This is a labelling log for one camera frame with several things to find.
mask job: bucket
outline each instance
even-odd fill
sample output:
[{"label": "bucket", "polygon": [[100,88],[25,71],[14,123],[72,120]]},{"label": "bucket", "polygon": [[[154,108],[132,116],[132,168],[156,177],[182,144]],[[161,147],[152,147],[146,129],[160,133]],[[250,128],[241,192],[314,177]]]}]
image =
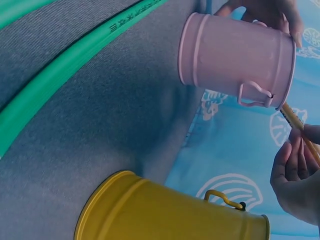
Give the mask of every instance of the bucket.
[{"label": "bucket", "polygon": [[[236,208],[210,203],[212,194]],[[214,190],[198,199],[121,171],[90,197],[74,239],[268,240],[268,218],[239,210],[242,207]]]},{"label": "bucket", "polygon": [[246,107],[278,110],[289,93],[295,62],[296,44],[286,33],[193,13],[182,32],[178,70],[185,85],[235,96]]}]

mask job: gray carpet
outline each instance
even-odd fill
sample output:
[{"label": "gray carpet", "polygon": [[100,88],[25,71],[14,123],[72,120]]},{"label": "gray carpet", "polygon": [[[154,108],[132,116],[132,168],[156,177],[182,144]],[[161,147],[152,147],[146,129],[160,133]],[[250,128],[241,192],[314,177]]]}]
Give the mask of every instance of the gray carpet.
[{"label": "gray carpet", "polygon": [[[0,31],[0,107],[70,43],[134,0],[60,0]],[[202,89],[177,56],[197,0],[169,0],[80,69],[0,161],[0,239],[71,240],[91,193],[132,170],[163,183]]]}]

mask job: yellow bucket handle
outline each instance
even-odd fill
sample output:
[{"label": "yellow bucket handle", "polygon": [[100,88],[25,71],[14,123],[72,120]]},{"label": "yellow bucket handle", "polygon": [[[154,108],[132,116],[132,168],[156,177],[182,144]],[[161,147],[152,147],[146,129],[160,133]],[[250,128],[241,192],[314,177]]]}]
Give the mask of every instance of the yellow bucket handle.
[{"label": "yellow bucket handle", "polygon": [[240,203],[237,203],[237,202],[234,202],[234,201],[230,201],[230,200],[228,199],[228,197],[227,197],[224,193],[222,193],[222,192],[220,192],[220,191],[217,191],[217,190],[210,189],[210,190],[206,191],[206,192],[205,192],[205,195],[204,195],[204,200],[207,201],[207,202],[209,202],[210,195],[214,195],[214,196],[217,196],[217,197],[222,198],[223,201],[224,201],[227,205],[229,205],[229,206],[231,206],[231,207],[234,207],[234,208],[236,208],[236,209],[238,209],[238,210],[242,210],[242,211],[244,210],[244,205],[242,205],[242,204],[240,204]]}]

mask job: hand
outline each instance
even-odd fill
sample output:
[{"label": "hand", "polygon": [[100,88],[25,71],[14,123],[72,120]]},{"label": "hand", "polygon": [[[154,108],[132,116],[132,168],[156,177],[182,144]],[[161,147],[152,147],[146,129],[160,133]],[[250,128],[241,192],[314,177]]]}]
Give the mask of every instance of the hand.
[{"label": "hand", "polygon": [[[320,126],[304,127],[303,133],[320,143]],[[270,183],[282,209],[309,224],[320,220],[320,167],[304,146],[301,132],[292,129],[274,158]]]},{"label": "hand", "polygon": [[304,31],[296,0],[228,0],[214,15],[226,17],[239,7],[246,7],[241,20],[258,20],[268,27],[290,33],[298,48]]}]

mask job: yellow metal bucket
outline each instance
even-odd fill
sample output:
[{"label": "yellow metal bucket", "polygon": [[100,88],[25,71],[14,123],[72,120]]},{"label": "yellow metal bucket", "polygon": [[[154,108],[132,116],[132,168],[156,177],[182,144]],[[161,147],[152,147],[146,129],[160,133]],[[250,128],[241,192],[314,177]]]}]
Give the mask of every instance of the yellow metal bucket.
[{"label": "yellow metal bucket", "polygon": [[[236,208],[208,202],[211,194]],[[266,216],[239,210],[242,205],[214,190],[209,190],[205,199],[158,185],[131,171],[121,171],[104,181],[90,197],[79,217],[74,239],[269,239]]]}]

